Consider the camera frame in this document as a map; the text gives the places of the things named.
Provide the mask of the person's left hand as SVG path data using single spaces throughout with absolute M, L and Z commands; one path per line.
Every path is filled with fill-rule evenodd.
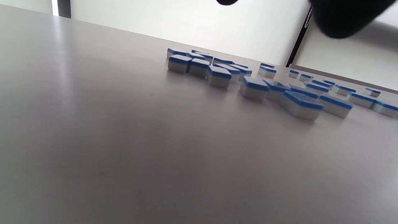
M 371 24 L 395 0 L 310 0 L 312 20 L 327 37 L 351 37 Z

